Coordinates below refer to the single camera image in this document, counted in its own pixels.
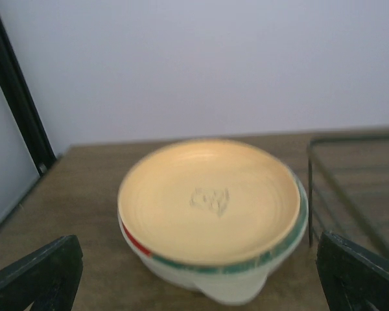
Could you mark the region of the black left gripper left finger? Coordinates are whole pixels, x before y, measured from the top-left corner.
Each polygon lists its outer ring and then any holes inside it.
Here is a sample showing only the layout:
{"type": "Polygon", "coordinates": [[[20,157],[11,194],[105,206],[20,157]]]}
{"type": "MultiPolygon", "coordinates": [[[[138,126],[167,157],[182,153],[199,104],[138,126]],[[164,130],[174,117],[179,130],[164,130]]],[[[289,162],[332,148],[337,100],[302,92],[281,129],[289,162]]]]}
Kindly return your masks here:
{"type": "Polygon", "coordinates": [[[71,310],[82,272],[77,236],[61,236],[0,270],[0,310],[71,310]]]}

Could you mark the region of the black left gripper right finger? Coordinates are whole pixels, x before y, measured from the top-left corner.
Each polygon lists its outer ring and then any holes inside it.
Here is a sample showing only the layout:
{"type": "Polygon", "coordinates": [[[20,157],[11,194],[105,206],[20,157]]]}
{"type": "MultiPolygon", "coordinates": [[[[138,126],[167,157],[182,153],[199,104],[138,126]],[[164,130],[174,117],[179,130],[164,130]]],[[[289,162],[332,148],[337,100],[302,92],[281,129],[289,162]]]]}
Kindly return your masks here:
{"type": "Polygon", "coordinates": [[[324,231],[316,267],[330,310],[389,310],[388,259],[324,231]]]}

